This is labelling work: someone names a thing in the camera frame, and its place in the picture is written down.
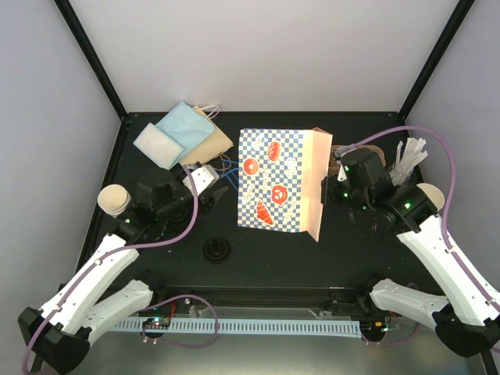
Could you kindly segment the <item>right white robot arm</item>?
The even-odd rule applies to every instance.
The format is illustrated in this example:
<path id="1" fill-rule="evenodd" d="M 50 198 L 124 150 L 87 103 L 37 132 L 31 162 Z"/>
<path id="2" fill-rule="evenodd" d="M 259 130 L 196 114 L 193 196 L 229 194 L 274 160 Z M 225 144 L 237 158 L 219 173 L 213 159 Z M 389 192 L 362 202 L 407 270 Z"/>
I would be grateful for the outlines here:
<path id="1" fill-rule="evenodd" d="M 323 179 L 323 200 L 349 204 L 360 223 L 394 233 L 442 291 L 432 295 L 372 276 L 359 285 L 356 308 L 365 315 L 385 310 L 410 318 L 462 357 L 495 350 L 499 292 L 445 229 L 441 202 L 422 184 L 394 185 L 380 156 L 369 148 L 341 146 L 332 156 L 339 170 Z"/>

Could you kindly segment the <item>checkered pastry paper bag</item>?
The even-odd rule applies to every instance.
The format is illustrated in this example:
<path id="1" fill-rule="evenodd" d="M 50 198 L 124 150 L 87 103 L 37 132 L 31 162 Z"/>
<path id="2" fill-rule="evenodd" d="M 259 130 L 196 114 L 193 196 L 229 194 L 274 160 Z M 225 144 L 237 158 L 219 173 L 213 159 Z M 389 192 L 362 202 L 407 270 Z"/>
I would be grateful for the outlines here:
<path id="1" fill-rule="evenodd" d="M 235 168 L 237 225 L 306 232 L 318 241 L 332 141 L 332 134 L 316 128 L 241 130 Z"/>

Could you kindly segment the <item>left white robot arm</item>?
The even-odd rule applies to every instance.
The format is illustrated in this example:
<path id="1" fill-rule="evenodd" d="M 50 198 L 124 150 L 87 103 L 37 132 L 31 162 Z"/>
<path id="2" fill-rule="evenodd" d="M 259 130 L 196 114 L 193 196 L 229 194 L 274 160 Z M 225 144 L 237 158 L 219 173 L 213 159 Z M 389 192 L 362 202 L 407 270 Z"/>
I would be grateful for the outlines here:
<path id="1" fill-rule="evenodd" d="M 91 258 L 58 293 L 38 309 L 27 307 L 18 324 L 27 353 L 59 374 L 75 370 L 91 346 L 128 316 L 175 306 L 164 280 L 142 270 L 109 297 L 112 282 L 141 254 L 182 241 L 198 215 L 207 213 L 225 192 L 213 190 L 217 172 L 200 163 L 154 167 L 142 175 L 131 195 L 113 184 L 98 196 L 114 221 Z"/>

